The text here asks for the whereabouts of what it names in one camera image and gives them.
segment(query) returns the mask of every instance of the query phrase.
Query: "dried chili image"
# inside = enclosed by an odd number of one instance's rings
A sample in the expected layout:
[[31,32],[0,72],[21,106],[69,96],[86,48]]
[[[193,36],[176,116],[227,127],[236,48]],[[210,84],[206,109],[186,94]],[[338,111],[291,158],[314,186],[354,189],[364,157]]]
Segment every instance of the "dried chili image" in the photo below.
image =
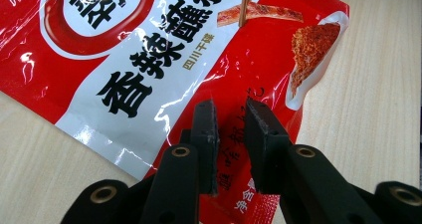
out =
[[149,14],[154,0],[140,0],[134,11],[117,25],[96,36],[83,36],[68,24],[63,11],[65,0],[46,0],[44,24],[50,39],[63,51],[88,56],[113,48]]

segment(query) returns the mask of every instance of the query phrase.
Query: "plastic food bag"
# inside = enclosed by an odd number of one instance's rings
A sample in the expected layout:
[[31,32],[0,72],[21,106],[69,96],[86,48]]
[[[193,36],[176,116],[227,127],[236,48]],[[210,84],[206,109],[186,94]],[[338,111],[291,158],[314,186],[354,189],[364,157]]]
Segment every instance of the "plastic food bag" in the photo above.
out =
[[303,99],[348,25],[348,6],[252,2],[257,14],[239,29],[218,16],[238,19],[241,0],[0,0],[0,90],[138,179],[190,128],[194,106],[212,99],[219,195],[201,197],[200,220],[270,223],[278,197],[255,191],[245,100],[266,103],[295,141]]

